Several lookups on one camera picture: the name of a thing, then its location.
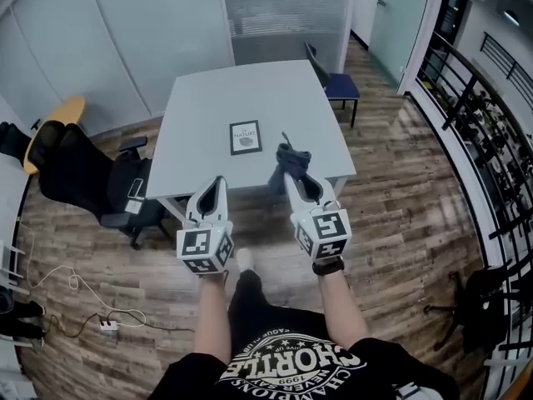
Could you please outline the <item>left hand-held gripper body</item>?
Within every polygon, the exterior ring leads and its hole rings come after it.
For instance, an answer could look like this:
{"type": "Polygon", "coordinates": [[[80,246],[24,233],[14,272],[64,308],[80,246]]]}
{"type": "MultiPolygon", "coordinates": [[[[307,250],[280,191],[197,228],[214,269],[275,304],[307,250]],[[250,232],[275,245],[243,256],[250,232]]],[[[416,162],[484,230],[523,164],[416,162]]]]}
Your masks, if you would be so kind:
{"type": "Polygon", "coordinates": [[[234,251],[228,212],[186,215],[183,229],[177,231],[177,259],[195,275],[224,273],[234,251]]]}

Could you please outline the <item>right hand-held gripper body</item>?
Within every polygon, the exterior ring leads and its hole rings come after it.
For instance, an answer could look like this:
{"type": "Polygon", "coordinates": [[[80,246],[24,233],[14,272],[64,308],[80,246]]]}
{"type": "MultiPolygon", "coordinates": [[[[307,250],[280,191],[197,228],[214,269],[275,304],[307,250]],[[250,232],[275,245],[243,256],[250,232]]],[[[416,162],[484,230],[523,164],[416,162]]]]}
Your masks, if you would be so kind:
{"type": "Polygon", "coordinates": [[[339,208],[337,202],[294,212],[291,222],[297,243],[314,262],[340,257],[351,241],[347,211],[339,208]]]}

